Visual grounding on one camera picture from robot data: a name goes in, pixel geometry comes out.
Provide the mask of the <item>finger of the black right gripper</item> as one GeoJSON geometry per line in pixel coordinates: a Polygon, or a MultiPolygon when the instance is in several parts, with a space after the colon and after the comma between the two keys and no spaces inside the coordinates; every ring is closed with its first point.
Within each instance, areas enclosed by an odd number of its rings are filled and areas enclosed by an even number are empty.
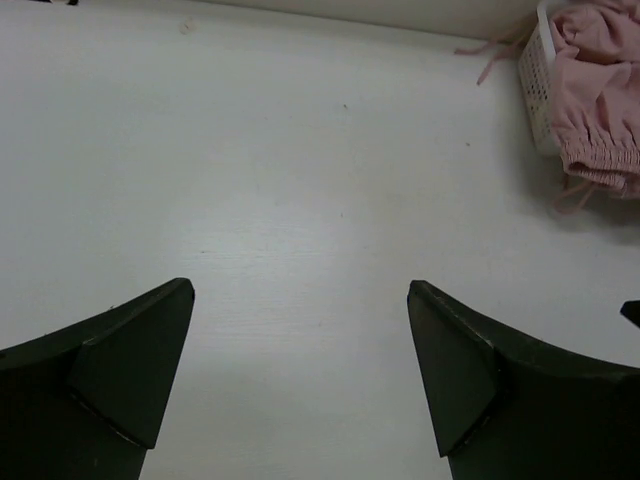
{"type": "Polygon", "coordinates": [[[624,302],[620,314],[636,327],[640,327],[640,300],[624,302]]]}

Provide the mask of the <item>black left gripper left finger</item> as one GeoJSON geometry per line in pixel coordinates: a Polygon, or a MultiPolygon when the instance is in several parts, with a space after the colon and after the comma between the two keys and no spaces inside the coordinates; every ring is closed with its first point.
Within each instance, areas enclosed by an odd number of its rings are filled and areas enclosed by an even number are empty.
{"type": "Polygon", "coordinates": [[[155,448],[195,290],[176,278],[1,352],[4,479],[137,479],[155,448]]]}

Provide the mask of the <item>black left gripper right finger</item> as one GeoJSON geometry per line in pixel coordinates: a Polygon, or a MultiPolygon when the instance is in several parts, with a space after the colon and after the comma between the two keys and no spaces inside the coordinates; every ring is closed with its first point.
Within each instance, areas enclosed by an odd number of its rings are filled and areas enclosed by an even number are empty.
{"type": "Polygon", "coordinates": [[[407,296],[439,455],[456,479],[635,479],[639,371],[543,342],[432,284],[407,296]]]}

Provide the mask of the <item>pink trousers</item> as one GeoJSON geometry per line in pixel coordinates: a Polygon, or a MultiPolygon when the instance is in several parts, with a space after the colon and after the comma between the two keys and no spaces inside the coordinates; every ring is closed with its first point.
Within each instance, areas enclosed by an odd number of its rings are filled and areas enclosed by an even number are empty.
{"type": "MultiPolygon", "coordinates": [[[[554,202],[580,210],[601,191],[612,198],[639,196],[639,4],[568,1],[550,23],[556,57],[551,71],[551,131],[559,147],[563,190],[554,202]]],[[[483,46],[494,64],[519,58],[535,26],[536,10],[483,46]]]]}

